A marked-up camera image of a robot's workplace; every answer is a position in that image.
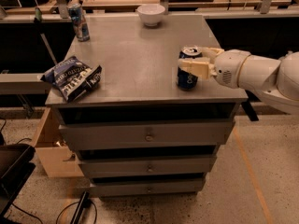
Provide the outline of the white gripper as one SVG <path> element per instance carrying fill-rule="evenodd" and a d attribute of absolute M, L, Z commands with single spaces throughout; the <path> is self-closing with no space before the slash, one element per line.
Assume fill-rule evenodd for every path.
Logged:
<path fill-rule="evenodd" d="M 248 51 L 231 49 L 223 52 L 223 49 L 219 48 L 202 47 L 202 54 L 204 57 L 179 59 L 178 67 L 201 79 L 215 77 L 222 86 L 232 89 L 238 87 L 240 68 L 250 56 Z"/>

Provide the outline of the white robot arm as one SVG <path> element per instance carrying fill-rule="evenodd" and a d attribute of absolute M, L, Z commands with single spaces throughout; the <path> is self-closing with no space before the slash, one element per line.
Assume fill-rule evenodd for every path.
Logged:
<path fill-rule="evenodd" d="M 187 57 L 178 69 L 187 76 L 210 79 L 231 89 L 243 89 L 259 100 L 288 114 L 299 114 L 299 52 L 279 59 L 240 49 L 184 47 Z"/>

